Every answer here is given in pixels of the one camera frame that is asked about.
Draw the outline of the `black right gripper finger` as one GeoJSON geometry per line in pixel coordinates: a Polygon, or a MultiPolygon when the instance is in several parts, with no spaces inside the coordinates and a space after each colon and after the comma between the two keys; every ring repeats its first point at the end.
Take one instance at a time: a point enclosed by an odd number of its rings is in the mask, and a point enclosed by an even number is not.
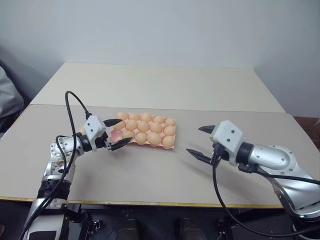
{"type": "Polygon", "coordinates": [[[201,162],[204,162],[206,164],[212,163],[212,159],[210,157],[205,156],[203,153],[199,151],[196,151],[194,149],[189,149],[189,148],[187,148],[186,151],[201,162]]]}
{"type": "Polygon", "coordinates": [[[199,131],[205,132],[207,134],[212,134],[215,129],[215,125],[205,125],[198,128],[199,131]]]}

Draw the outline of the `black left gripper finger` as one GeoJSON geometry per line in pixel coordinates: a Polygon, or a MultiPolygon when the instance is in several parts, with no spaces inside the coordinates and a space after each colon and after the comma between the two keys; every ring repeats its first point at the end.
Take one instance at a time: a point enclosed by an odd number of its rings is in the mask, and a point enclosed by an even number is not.
{"type": "Polygon", "coordinates": [[[111,145],[111,150],[112,151],[115,151],[119,148],[122,148],[123,146],[125,146],[126,144],[128,144],[130,141],[132,140],[131,137],[126,137],[126,138],[123,138],[119,141],[117,141],[116,143],[112,144],[111,145]]]}
{"type": "Polygon", "coordinates": [[[104,120],[103,123],[105,124],[106,127],[112,127],[118,123],[120,123],[122,120],[119,118],[113,118],[113,119],[107,119],[104,120]]]}

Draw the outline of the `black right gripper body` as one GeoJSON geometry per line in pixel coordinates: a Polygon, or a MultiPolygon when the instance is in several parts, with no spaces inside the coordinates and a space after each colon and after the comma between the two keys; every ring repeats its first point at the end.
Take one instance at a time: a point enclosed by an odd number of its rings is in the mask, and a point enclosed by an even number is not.
{"type": "Polygon", "coordinates": [[[229,153],[226,151],[226,148],[220,143],[214,143],[212,145],[212,157],[211,157],[211,165],[213,167],[217,167],[221,160],[229,161],[229,153]]]}

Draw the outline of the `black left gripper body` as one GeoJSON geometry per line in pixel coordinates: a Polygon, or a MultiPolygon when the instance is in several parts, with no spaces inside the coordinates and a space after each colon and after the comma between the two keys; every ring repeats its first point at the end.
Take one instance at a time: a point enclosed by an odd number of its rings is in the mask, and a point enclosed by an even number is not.
{"type": "Polygon", "coordinates": [[[108,151],[112,150],[112,144],[108,141],[107,133],[103,133],[100,137],[96,138],[96,148],[106,148],[108,151]]]}

